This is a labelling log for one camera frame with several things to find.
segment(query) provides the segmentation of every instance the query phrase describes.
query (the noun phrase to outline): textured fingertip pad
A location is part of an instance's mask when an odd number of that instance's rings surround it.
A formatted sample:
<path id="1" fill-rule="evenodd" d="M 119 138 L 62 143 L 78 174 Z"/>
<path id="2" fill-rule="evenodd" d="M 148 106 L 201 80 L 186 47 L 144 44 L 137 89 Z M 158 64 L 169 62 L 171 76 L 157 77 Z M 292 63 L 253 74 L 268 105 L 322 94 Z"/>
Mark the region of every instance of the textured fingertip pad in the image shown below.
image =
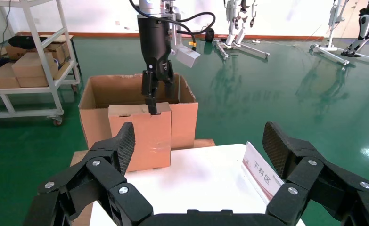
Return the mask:
<path id="1" fill-rule="evenodd" d="M 114 140 L 116 143 L 114 143 L 113 150 L 118 152 L 121 174 L 125 175 L 136 145 L 133 123 L 125 122 Z"/>
<path id="2" fill-rule="evenodd" d="M 285 179 L 286 162 L 290 150 L 286 143 L 289 137 L 285 135 L 280 127 L 274 122 L 267 122 L 263 131 L 263 148 L 272 162 L 277 174 Z"/>

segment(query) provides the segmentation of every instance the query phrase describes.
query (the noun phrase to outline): green epoxy floor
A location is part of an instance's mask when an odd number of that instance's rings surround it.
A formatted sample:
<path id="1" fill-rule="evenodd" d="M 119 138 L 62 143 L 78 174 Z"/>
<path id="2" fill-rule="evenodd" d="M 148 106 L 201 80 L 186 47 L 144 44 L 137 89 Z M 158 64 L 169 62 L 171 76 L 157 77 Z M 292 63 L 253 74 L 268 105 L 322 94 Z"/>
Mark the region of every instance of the green epoxy floor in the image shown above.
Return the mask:
<path id="1" fill-rule="evenodd" d="M 213 138 L 217 145 L 250 141 L 266 157 L 263 128 L 276 121 L 329 161 L 369 179 L 369 65 L 355 62 L 342 70 L 319 54 L 310 55 L 310 44 L 265 42 L 255 47 L 271 53 L 268 62 L 233 52 L 223 64 L 211 46 L 199 41 L 198 51 L 205 54 L 192 69 L 173 60 L 199 102 L 196 138 Z M 140 73 L 145 66 L 138 39 L 76 37 L 75 45 L 84 83 L 90 76 Z M 369 54 L 369 45 L 363 53 Z M 21 225 L 37 185 L 68 167 L 74 151 L 87 148 L 80 95 L 70 87 L 60 95 L 62 127 L 44 118 L 0 120 L 0 226 Z M 52 106 L 50 95 L 11 96 L 11 101 L 22 108 L 30 102 Z M 302 219 L 308 226 L 339 225 L 315 203 Z"/>

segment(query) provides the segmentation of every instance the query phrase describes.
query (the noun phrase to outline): white table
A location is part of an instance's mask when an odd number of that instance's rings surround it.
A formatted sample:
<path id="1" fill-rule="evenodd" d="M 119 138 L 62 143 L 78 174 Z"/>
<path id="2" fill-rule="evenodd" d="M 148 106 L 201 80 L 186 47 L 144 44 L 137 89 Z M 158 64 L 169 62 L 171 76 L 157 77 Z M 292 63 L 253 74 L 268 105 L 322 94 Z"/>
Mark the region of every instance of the white table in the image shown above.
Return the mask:
<path id="1" fill-rule="evenodd" d="M 125 177 L 154 207 L 154 214 L 187 209 L 265 213 L 266 204 L 253 186 L 257 183 L 242 170 L 245 150 L 237 144 L 172 151 L 170 167 Z M 90 226 L 115 226 L 98 202 L 93 204 Z M 300 220 L 297 226 L 305 224 Z"/>

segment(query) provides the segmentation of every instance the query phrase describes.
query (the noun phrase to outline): open cardboard box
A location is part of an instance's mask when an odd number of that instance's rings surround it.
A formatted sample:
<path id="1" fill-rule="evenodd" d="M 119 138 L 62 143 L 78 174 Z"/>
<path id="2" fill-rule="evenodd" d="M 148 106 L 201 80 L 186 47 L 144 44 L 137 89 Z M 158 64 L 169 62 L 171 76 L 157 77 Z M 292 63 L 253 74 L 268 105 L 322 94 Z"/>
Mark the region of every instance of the open cardboard box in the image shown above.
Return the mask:
<path id="1" fill-rule="evenodd" d="M 160 82 L 156 99 L 159 103 L 168 102 L 172 112 L 171 148 L 192 147 L 198 102 L 183 77 L 175 74 L 174 81 L 174 97 L 165 97 L 164 83 Z M 80 121 L 89 148 L 97 141 L 112 138 L 108 119 L 110 105 L 145 104 L 141 95 L 141 82 L 142 74 L 89 78 L 79 104 Z"/>

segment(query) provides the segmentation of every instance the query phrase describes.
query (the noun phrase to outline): white sign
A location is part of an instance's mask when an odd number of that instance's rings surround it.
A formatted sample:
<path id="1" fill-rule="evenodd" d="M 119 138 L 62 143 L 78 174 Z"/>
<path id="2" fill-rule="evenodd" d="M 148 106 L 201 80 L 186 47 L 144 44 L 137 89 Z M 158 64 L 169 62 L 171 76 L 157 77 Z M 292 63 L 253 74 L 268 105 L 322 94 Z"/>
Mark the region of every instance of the white sign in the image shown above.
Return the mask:
<path id="1" fill-rule="evenodd" d="M 269 203 L 284 182 L 250 142 L 246 145 L 243 165 L 248 176 L 256 180 L 260 188 L 257 189 L 259 195 L 266 204 Z"/>

